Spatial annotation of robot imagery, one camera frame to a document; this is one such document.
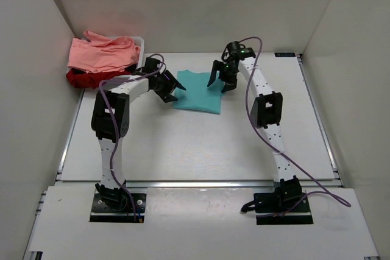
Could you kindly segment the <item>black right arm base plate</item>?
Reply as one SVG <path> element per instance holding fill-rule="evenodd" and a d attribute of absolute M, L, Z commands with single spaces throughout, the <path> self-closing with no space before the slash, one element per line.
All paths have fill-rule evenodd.
<path fill-rule="evenodd" d="M 240 213 L 254 212 L 257 225 L 311 225 L 314 223 L 307 194 L 296 181 L 281 181 L 271 192 L 256 192 Z"/>

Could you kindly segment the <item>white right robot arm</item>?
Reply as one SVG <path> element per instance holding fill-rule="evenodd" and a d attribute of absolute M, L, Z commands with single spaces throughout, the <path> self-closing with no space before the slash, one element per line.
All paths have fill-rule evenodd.
<path fill-rule="evenodd" d="M 246 95 L 252 93 L 254 96 L 251 108 L 246 102 L 249 122 L 263 142 L 272 150 L 275 165 L 271 202 L 279 211 L 288 211 L 301 198 L 302 187 L 291 160 L 285 154 L 280 126 L 283 96 L 270 86 L 254 57 L 244 60 L 229 58 L 226 62 L 215 60 L 208 86 L 211 86 L 216 79 L 220 79 L 224 82 L 222 89 L 224 93 L 234 90 L 239 73 L 247 81 Z"/>

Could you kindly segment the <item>teal t shirt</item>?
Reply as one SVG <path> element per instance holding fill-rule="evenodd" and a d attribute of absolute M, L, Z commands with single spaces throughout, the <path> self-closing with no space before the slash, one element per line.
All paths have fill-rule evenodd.
<path fill-rule="evenodd" d="M 210 73 L 195 73 L 189 70 L 178 71 L 177 80 L 186 88 L 176 88 L 174 96 L 178 101 L 173 102 L 177 110 L 200 111 L 211 114 L 221 113 L 221 93 L 224 83 L 216 79 L 212 85 L 207 86 Z"/>

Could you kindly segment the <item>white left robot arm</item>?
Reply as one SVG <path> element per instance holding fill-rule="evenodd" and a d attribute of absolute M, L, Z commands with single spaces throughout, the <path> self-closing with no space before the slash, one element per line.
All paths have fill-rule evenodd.
<path fill-rule="evenodd" d="M 103 80 L 96 93 L 91 128 L 101 150 L 102 179 L 96 185 L 101 200 L 114 211 L 135 202 L 126 188 L 122 169 L 122 142 L 130 129 L 130 104 L 141 95 L 153 91 L 163 102 L 178 100 L 174 90 L 186 88 L 168 71 L 152 72 L 128 78 Z"/>

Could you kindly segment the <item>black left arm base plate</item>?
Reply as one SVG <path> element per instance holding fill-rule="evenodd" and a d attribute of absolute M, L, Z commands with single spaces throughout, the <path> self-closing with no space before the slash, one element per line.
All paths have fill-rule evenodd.
<path fill-rule="evenodd" d="M 94 194 L 91 205 L 90 222 L 99 223 L 143 223 L 146 211 L 147 194 L 133 193 L 135 211 L 129 199 L 122 198 L 119 205 L 107 204 L 99 193 Z"/>

